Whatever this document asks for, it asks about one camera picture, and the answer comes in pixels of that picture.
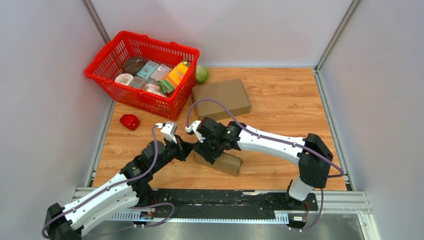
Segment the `large brown cardboard box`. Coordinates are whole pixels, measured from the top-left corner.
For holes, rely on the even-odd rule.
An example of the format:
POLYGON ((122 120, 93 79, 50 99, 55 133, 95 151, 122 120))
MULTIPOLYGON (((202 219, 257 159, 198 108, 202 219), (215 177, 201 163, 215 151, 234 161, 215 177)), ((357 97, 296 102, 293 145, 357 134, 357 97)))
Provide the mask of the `large brown cardboard box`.
MULTIPOLYGON (((240 78, 195 86, 192 92, 196 101, 202 99, 218 101, 234 116, 251 112, 252 105, 240 78)), ((209 117, 219 121, 230 117, 221 106, 212 101, 202 101, 195 108, 200 120, 209 117)))

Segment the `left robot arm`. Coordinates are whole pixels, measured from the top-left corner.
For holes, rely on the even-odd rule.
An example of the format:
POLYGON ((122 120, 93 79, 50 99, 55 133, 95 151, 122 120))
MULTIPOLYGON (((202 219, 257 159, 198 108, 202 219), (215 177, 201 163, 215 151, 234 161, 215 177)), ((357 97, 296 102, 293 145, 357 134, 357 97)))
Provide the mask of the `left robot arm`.
POLYGON ((149 185, 153 175, 174 159, 185 161, 194 147, 195 143, 186 142, 179 135, 176 141, 151 141, 101 187, 64 206, 51 205, 42 236, 50 240, 80 240, 122 210, 135 206, 149 208, 153 201, 149 185))

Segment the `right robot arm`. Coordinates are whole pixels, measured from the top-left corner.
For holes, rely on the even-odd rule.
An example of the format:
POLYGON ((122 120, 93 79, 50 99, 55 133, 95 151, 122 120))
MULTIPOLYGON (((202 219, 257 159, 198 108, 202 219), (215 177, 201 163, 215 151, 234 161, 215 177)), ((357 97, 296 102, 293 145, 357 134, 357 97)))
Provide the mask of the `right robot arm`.
POLYGON ((299 176, 293 179, 285 195, 286 205, 299 209, 314 189, 324 189, 330 173, 333 154, 316 134, 306 138, 277 135, 258 130, 238 121, 228 125, 210 117, 196 120, 185 127, 195 135, 193 150, 210 165, 215 164, 225 151, 252 151, 274 156, 298 166, 299 176))

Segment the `small cardboard sheet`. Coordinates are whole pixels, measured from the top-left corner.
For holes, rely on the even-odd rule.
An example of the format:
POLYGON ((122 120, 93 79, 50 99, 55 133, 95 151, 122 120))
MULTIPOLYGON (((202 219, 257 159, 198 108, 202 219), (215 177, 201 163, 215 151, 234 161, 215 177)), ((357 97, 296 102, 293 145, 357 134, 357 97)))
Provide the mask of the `small cardboard sheet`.
POLYGON ((200 154, 194 153, 194 162, 234 177, 240 174, 243 160, 240 157, 223 152, 213 164, 207 162, 200 154))

